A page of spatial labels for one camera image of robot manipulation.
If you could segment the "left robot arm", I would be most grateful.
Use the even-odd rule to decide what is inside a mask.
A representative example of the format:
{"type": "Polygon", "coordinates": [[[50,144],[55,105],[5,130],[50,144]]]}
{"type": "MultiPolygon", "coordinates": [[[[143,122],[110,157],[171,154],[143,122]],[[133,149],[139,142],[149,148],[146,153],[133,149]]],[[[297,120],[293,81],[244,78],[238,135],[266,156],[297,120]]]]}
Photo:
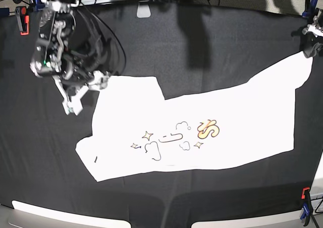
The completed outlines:
{"type": "Polygon", "coordinates": [[[322,50],[322,13],[313,17],[313,22],[303,30],[305,43],[303,53],[306,58],[315,57],[322,50]]]}

